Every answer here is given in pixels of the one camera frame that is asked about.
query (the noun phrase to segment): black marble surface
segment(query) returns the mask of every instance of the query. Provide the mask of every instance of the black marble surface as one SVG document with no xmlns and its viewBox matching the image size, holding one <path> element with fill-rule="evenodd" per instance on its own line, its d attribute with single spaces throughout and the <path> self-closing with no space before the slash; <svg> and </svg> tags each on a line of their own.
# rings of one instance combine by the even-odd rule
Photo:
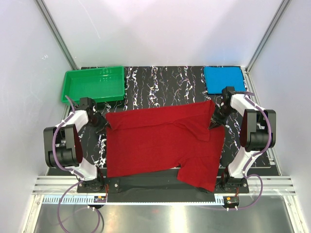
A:
<svg viewBox="0 0 311 233">
<path fill-rule="evenodd" d="M 208 95 L 204 67 L 126 67 L 125 97 L 122 101 L 99 103 L 98 110 L 104 115 L 132 109 L 155 108 L 214 100 L 220 95 Z M 230 164 L 240 147 L 239 134 L 242 116 L 233 113 L 225 128 L 225 144 L 220 166 Z M 79 134 L 84 157 L 92 164 L 105 168 L 106 136 L 95 135 L 94 129 L 85 126 Z M 253 164 L 255 167 L 270 167 L 267 154 Z"/>
</svg>

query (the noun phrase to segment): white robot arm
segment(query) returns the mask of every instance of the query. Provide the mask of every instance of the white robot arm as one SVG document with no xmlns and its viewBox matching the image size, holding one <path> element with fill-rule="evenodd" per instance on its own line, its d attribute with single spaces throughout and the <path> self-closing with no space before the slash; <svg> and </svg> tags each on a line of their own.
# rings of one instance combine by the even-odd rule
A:
<svg viewBox="0 0 311 233">
<path fill-rule="evenodd" d="M 80 105 L 60 124 L 44 129 L 45 160 L 49 167 L 69 171 L 83 181 L 86 188 L 101 189 L 104 177 L 98 167 L 83 157 L 78 132 L 89 124 L 96 128 L 96 134 L 102 134 L 108 125 L 105 118 L 96 111 L 96 102 L 90 98 L 81 98 Z"/>
<path fill-rule="evenodd" d="M 211 119 L 210 129 L 225 125 L 226 118 L 234 111 L 243 116 L 240 131 L 241 147 L 233 162 L 225 170 L 227 174 L 223 177 L 223 182 L 229 182 L 233 178 L 236 182 L 236 179 L 245 177 L 267 144 L 269 143 L 269 148 L 272 148 L 276 143 L 275 111 L 256 105 L 250 100 L 249 95 L 251 93 L 236 92 L 233 87 L 226 87 L 222 93 L 222 103 L 220 107 L 216 106 Z"/>
</svg>

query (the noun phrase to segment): white wall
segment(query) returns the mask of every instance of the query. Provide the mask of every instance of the white wall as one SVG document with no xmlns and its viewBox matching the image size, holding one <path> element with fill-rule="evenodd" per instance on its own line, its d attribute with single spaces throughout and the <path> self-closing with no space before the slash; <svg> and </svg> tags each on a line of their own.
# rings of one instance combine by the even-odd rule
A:
<svg viewBox="0 0 311 233">
<path fill-rule="evenodd" d="M 277 156 L 311 229 L 310 12 L 309 0 L 290 3 L 250 73 L 261 105 L 276 110 Z"/>
<path fill-rule="evenodd" d="M 281 0 L 45 0 L 77 66 L 242 65 Z"/>
<path fill-rule="evenodd" d="M 70 70 L 33 0 L 0 2 L 0 228 L 21 232 L 36 178 L 47 169 L 43 129 L 57 124 Z"/>
</svg>

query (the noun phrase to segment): metal floor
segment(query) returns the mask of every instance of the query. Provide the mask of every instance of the metal floor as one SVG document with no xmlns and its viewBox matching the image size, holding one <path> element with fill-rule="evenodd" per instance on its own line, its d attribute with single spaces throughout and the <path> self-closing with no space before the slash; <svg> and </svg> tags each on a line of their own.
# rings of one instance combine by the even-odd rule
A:
<svg viewBox="0 0 311 233">
<path fill-rule="evenodd" d="M 251 203 L 241 197 L 241 206 Z M 83 205 L 62 205 L 61 219 L 71 216 Z M 35 233 L 62 233 L 57 224 L 57 205 L 43 204 Z M 104 233 L 293 233 L 282 197 L 263 196 L 242 211 L 222 211 L 220 206 L 104 206 Z M 97 224 L 97 215 L 82 210 L 64 226 L 71 233 L 89 233 Z M 96 232 L 102 232 L 102 223 Z"/>
</svg>

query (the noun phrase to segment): red t-shirt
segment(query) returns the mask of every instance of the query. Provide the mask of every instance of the red t-shirt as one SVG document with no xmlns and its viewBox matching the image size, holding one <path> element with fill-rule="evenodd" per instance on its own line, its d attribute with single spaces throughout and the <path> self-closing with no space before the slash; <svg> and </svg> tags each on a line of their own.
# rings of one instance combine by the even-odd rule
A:
<svg viewBox="0 0 311 233">
<path fill-rule="evenodd" d="M 177 179 L 213 191 L 224 144 L 223 127 L 209 130 L 213 101 L 106 114 L 107 176 L 181 165 Z"/>
</svg>

